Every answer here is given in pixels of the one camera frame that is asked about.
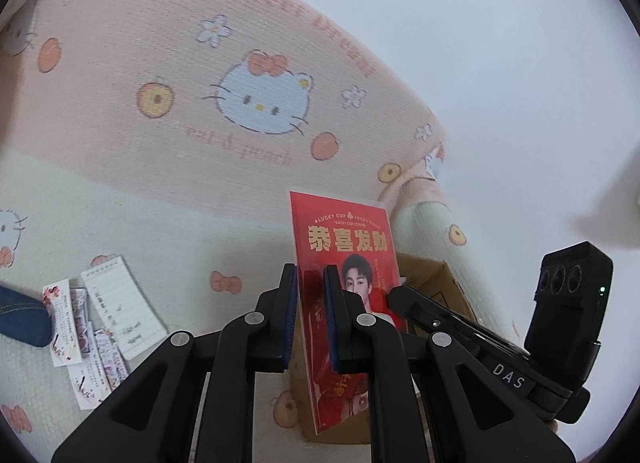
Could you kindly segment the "red lucky cup card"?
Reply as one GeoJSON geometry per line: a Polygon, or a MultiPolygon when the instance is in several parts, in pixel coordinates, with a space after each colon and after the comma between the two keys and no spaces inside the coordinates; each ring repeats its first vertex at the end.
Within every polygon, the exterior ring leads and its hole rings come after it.
{"type": "Polygon", "coordinates": [[[367,376],[335,373],[323,304],[322,271],[337,267],[338,282],[357,294],[364,311],[406,329],[404,319],[386,305],[386,295],[399,284],[399,270],[386,210],[292,191],[290,193],[302,339],[309,391],[311,436],[318,437],[368,405],[367,376]]]}

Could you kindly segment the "white spiral notepad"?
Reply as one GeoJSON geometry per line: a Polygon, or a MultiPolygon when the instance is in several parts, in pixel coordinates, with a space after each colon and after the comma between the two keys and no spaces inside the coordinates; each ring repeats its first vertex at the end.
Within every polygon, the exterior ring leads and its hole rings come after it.
{"type": "Polygon", "coordinates": [[[122,257],[80,274],[90,301],[127,361],[163,342],[167,330],[139,290],[122,257]]]}

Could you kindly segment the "white floral bookmark card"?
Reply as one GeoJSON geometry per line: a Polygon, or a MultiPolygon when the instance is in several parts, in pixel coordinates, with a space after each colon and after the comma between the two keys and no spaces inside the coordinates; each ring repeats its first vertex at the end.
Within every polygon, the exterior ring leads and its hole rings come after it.
{"type": "Polygon", "coordinates": [[[55,368],[77,365],[81,350],[70,297],[70,280],[48,284],[42,289],[42,301],[52,320],[49,350],[55,368]]]}

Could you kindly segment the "dark blue denim pencil case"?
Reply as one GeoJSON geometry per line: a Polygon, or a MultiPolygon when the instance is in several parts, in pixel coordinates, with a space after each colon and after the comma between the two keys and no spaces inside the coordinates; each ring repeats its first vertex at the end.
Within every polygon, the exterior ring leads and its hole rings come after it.
{"type": "Polygon", "coordinates": [[[46,347],[53,337],[50,313],[37,299],[1,287],[0,334],[35,347],[46,347]]]}

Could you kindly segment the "brown cardboard box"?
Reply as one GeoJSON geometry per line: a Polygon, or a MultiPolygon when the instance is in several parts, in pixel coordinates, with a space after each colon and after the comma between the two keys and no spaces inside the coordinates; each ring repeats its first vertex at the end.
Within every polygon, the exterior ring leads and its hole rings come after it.
{"type": "MultiPolygon", "coordinates": [[[[434,298],[440,305],[461,313],[462,317],[477,321],[477,316],[462,288],[454,279],[449,267],[440,261],[400,254],[397,257],[400,273],[419,293],[434,298]]],[[[331,427],[320,427],[314,419],[314,398],[311,391],[311,363],[307,360],[310,349],[305,342],[311,338],[306,330],[315,327],[322,339],[326,339],[323,323],[322,300],[301,303],[302,316],[296,320],[293,357],[290,364],[290,401],[281,401],[274,409],[273,417],[279,425],[297,424],[302,437],[308,443],[328,445],[367,445],[370,443],[369,411],[362,410],[352,417],[339,417],[331,427]]]]}

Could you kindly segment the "pink Hello Kitty blanket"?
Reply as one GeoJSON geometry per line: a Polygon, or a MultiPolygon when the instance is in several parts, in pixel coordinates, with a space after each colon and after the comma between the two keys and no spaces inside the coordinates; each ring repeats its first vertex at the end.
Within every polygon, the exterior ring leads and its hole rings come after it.
{"type": "Polygon", "coordinates": [[[299,0],[11,0],[1,15],[1,282],[122,257],[168,332],[218,329],[294,258],[288,192],[379,201],[511,341],[437,178],[445,131],[299,0]]]}

